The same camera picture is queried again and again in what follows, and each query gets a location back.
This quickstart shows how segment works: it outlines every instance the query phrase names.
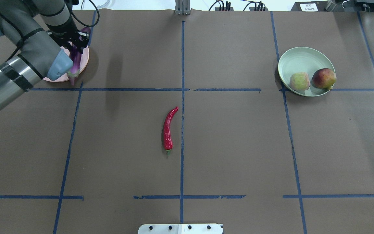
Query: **chili pepper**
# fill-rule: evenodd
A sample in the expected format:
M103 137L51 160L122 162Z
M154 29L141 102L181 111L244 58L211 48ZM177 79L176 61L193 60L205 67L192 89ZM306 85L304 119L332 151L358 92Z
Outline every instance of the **chili pepper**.
M178 107L175 107L168 112L167 117L165 118L164 128L162 129L162 139L164 142L164 148L167 151L167 155L169 155L170 151L172 150L172 140L169 126L171 124L172 117L174 117L174 114L177 113L177 111Z

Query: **metal bracket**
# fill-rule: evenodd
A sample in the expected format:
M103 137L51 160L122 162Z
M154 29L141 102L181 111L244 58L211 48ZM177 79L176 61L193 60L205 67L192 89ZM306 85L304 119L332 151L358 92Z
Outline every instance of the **metal bracket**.
M190 0L175 0L176 15L190 15Z
M221 224L141 225L138 234L223 234Z

